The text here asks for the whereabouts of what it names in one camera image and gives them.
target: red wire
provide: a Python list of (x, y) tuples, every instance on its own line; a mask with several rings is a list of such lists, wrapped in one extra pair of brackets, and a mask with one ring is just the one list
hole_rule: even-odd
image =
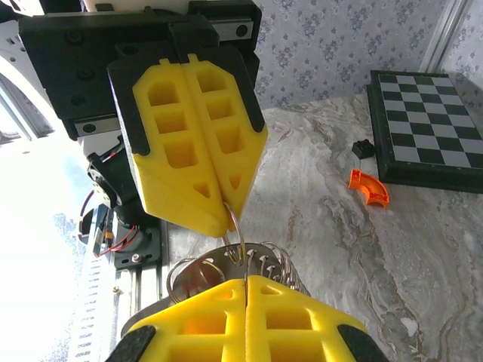
[(137, 237), (137, 234), (139, 234), (139, 229), (136, 230), (136, 232), (134, 233), (133, 237), (126, 243), (126, 245), (123, 245), (121, 247), (118, 247), (117, 249), (114, 249), (113, 251), (121, 251), (121, 250), (125, 249), (126, 247), (128, 247), (129, 245), (131, 245), (131, 243), (133, 242), (133, 240)]
[(120, 247), (122, 243), (126, 242), (126, 240), (129, 238), (129, 235), (131, 235), (131, 233), (132, 233), (133, 231), (134, 231), (134, 226), (132, 227), (132, 229), (131, 229), (131, 230), (129, 230), (129, 232), (126, 234), (126, 236), (124, 236), (124, 237), (122, 238), (122, 240), (121, 240), (121, 241), (119, 241), (117, 244), (112, 245), (111, 247), (109, 247), (109, 248), (105, 249), (105, 250), (104, 250), (104, 251), (103, 251), (101, 254), (99, 254), (97, 257), (100, 257), (100, 256), (102, 256), (102, 255), (104, 255), (104, 254), (107, 254), (109, 251), (113, 251), (113, 250), (114, 250), (114, 251), (117, 251), (117, 250), (116, 250), (116, 248)]

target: chessboard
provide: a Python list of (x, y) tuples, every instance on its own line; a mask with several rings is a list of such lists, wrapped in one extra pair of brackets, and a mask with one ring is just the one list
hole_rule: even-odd
[(368, 99), (380, 181), (483, 193), (483, 139), (448, 75), (372, 71)]

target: wall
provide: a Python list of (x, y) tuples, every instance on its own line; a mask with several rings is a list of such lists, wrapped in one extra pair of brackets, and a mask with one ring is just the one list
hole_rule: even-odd
[(446, 0), (254, 0), (263, 108), (365, 92), (371, 69), (417, 71)]
[(483, 0), (474, 0), (455, 34), (442, 71), (449, 73), (466, 105), (483, 112)]

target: orange plastic piece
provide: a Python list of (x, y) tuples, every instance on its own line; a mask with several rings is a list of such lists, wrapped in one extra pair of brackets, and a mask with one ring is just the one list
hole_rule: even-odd
[(385, 209), (389, 206), (389, 194), (386, 187), (375, 177), (362, 173), (360, 170), (351, 171), (349, 188), (364, 192), (366, 205), (379, 204)]

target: black lego brick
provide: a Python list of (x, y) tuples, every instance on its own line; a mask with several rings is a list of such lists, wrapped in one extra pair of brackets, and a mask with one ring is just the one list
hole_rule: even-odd
[(376, 149), (369, 140), (357, 141), (352, 144), (352, 152), (360, 159), (374, 156)]

